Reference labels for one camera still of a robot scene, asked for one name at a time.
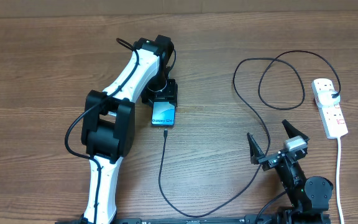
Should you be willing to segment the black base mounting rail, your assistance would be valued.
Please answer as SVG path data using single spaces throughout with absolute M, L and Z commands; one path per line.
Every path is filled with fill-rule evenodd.
M 118 218 L 113 220 L 113 224 L 254 224 L 257 215 L 246 215 L 243 218 L 169 218 L 169 219 L 148 219 L 141 220 L 140 218 Z M 257 223 L 261 224 L 273 224 L 273 223 L 322 223 L 329 224 L 331 220 L 329 215 L 323 215 L 322 217 L 309 217 L 306 216 L 292 216 L 291 222 L 286 222 L 283 218 L 277 217 L 277 215 L 261 215 Z M 90 223 L 85 220 L 72 220 L 66 222 L 55 222 L 56 224 L 80 224 Z

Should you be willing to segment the blue screen Galaxy smartphone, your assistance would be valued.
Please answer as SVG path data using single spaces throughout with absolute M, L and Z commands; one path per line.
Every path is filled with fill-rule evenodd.
M 175 124 L 175 106 L 167 101 L 155 102 L 151 123 L 154 126 L 173 126 Z

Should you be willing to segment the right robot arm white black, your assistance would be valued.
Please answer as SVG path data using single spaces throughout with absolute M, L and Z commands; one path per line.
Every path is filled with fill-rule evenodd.
M 255 217 L 245 216 L 245 221 L 254 223 L 330 223 L 329 201 L 333 194 L 333 183 L 325 177 L 306 177 L 298 161 L 308 153 L 309 137 L 292 126 L 287 120 L 282 124 L 288 134 L 283 149 L 266 156 L 253 136 L 248 133 L 250 161 L 259 164 L 264 171 L 275 169 L 284 191 L 269 201 Z M 264 211 L 283 195 L 287 195 L 291 206 L 280 207 L 276 213 L 263 215 Z

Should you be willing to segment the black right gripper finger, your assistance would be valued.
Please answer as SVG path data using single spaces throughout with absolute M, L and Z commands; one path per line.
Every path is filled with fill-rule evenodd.
M 287 135 L 288 135 L 289 138 L 294 138 L 294 137 L 300 136 L 305 141 L 310 140 L 310 138 L 307 135 L 305 135 L 304 133 L 302 133 L 301 131 L 296 129 L 286 119 L 284 119 L 282 121 L 282 124 L 283 124 L 283 127 L 285 128 L 285 131 L 287 132 Z
M 262 152 L 260 146 L 257 144 L 251 133 L 247 133 L 247 139 L 250 147 L 250 162 L 252 164 L 259 164 L 260 160 L 265 157 L 265 154 Z

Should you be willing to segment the white charger plug adapter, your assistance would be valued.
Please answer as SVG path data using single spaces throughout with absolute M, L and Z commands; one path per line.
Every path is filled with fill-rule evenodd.
M 341 97 L 337 91 L 319 91 L 315 95 L 315 101 L 318 108 L 327 108 L 339 104 Z

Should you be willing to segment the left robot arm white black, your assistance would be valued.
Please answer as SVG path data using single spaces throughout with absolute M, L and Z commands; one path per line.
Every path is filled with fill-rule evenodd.
M 178 85 L 169 77 L 176 51 L 171 38 L 141 38 L 130 44 L 118 39 L 132 52 L 116 80 L 103 91 L 92 90 L 81 117 L 81 143 L 89 157 L 91 178 L 87 208 L 80 223 L 112 223 L 116 217 L 119 169 L 135 137 L 135 104 L 152 108 L 154 126 L 173 126 Z

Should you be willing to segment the white power strip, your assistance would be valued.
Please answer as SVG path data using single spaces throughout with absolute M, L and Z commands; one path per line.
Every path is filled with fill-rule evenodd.
M 327 78 L 315 79 L 311 83 L 311 88 L 314 94 L 314 100 L 315 95 L 319 91 L 335 91 L 333 82 Z M 340 104 L 327 108 L 318 108 L 318 110 L 323 123 L 324 132 L 328 139 L 337 139 L 348 133 Z

